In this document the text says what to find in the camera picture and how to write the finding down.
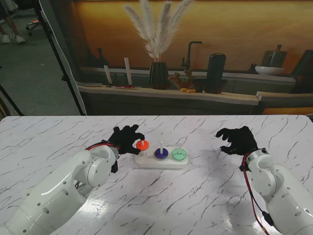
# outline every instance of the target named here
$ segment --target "small plant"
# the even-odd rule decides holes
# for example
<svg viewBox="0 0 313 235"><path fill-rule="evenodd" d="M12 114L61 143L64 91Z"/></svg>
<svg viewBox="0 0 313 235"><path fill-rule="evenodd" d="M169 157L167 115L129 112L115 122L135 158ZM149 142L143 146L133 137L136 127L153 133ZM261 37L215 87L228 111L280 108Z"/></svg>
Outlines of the small plant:
<svg viewBox="0 0 313 235"><path fill-rule="evenodd" d="M146 50L149 56L155 62L161 61L162 54L172 42L182 15L193 1L183 0L173 14L171 14L172 2L165 1L158 18L157 26L148 0L140 0L142 18L130 5L124 5L139 35L146 41Z"/></svg>

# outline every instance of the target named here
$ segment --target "black vase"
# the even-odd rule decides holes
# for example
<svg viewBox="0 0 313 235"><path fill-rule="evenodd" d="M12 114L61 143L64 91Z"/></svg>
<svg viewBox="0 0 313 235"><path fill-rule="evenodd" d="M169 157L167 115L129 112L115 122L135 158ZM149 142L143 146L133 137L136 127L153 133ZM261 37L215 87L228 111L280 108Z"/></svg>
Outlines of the black vase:
<svg viewBox="0 0 313 235"><path fill-rule="evenodd" d="M152 62L150 65L149 85L153 89L166 90L169 87L166 63Z"/></svg>

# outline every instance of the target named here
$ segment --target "white bowl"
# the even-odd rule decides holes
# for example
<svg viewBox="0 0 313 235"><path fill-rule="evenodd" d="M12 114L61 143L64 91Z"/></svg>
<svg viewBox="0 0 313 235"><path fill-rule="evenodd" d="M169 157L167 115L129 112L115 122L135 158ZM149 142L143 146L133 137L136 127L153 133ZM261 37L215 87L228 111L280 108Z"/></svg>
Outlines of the white bowl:
<svg viewBox="0 0 313 235"><path fill-rule="evenodd" d="M285 68L274 68L274 67L264 67L264 66L256 66L255 70L262 75L278 75L283 73Z"/></svg>

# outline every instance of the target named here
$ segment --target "red cable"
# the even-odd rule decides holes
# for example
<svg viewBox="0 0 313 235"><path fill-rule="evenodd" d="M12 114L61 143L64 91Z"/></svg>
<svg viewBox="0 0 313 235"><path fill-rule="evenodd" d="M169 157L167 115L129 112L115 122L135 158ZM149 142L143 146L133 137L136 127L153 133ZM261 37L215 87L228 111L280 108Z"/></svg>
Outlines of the red cable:
<svg viewBox="0 0 313 235"><path fill-rule="evenodd" d="M244 156L244 160L243 160L244 176L245 176L246 186L248 187L248 190L249 190L249 193L250 193L254 217L255 217L256 221L258 222L258 224L260 225L260 227L262 228L262 230L264 231L264 233L265 233L266 235L269 235L269 233L268 233L268 231L266 230L266 228L264 228L264 226L263 226L263 225L261 224L261 222L259 221L259 218L258 218L258 216L256 215L255 208L254 208L253 197L252 197L252 190L251 190L251 187L250 187L250 184L249 184L249 180L248 180L248 177L247 177L247 175L246 175L246 169L245 169L246 158L247 158L247 156L248 156L249 154L250 154L250 153L247 153L247 154Z"/></svg>
<svg viewBox="0 0 313 235"><path fill-rule="evenodd" d="M99 146L103 146L103 145L106 145L106 146L109 146L109 147L115 147L115 148L119 149L118 147L114 146L111 143L100 143L100 144L92 145L91 147L86 148L86 150L91 150L93 148L96 148L96 147L99 147Z"/></svg>

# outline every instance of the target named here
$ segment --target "gray floor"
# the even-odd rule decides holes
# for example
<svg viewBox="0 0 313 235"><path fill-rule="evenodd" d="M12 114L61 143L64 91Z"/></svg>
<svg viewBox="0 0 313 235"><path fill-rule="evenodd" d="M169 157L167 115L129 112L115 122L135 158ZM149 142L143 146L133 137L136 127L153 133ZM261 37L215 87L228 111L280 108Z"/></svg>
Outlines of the gray floor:
<svg viewBox="0 0 313 235"><path fill-rule="evenodd" d="M0 43L0 84L27 116L79 115L43 28L34 29L33 36L27 34L25 26L34 19L33 11L13 19L25 44ZM6 23L2 27L13 36Z"/></svg>

